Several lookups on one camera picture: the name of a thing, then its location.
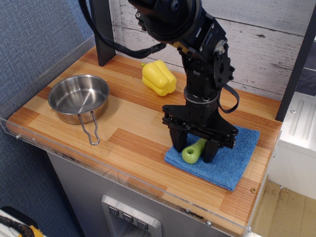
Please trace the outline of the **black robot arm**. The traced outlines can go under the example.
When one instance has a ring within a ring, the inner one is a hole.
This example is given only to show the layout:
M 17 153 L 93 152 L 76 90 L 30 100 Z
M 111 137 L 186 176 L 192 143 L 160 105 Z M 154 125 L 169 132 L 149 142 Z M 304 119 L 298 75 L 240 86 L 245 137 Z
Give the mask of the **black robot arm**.
M 189 134 L 205 139 L 203 160 L 212 162 L 220 148 L 234 147 L 238 134 L 238 129 L 221 117 L 222 90 L 237 96 L 228 85 L 235 69 L 228 57 L 225 31 L 199 0 L 133 0 L 131 4 L 137 9 L 139 25 L 158 41 L 156 45 L 133 51 L 106 37 L 97 29 L 86 2 L 79 2 L 90 28 L 112 49 L 138 59 L 164 49 L 167 44 L 179 51 L 187 76 L 186 103 L 164 105 L 163 123 L 179 152 L 184 150 Z

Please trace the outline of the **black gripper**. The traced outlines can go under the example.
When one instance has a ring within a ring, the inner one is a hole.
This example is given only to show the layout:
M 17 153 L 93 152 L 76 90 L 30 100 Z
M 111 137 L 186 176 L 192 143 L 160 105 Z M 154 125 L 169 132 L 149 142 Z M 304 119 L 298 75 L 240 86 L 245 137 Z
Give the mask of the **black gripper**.
M 164 105 L 163 123 L 168 125 L 173 147 L 181 152 L 192 134 L 206 141 L 203 161 L 211 163 L 222 147 L 233 148 L 238 129 L 221 117 L 217 103 Z

